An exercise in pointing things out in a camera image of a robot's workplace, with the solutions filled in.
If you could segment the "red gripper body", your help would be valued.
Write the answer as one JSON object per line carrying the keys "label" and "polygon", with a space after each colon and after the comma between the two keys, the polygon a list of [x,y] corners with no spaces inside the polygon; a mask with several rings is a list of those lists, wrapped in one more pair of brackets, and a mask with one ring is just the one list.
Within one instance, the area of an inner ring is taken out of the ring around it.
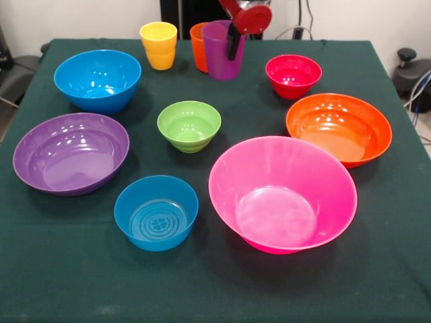
{"label": "red gripper body", "polygon": [[218,2],[241,34],[261,34],[271,23],[271,1],[219,0]]}

